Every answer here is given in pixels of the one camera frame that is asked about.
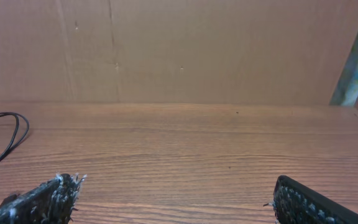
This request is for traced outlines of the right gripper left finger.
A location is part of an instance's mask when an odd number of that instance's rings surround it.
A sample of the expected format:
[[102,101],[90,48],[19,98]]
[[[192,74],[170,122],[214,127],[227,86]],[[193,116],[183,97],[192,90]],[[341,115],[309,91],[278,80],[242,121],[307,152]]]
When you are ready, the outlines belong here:
[[58,174],[0,204],[0,224],[68,224],[86,176]]

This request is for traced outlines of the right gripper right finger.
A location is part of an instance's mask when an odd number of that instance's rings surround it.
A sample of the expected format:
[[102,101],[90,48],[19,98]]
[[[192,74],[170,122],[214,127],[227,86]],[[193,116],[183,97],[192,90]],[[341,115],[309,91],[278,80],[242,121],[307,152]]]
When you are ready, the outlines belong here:
[[358,224],[358,214],[281,175],[273,191],[275,222],[279,224]]

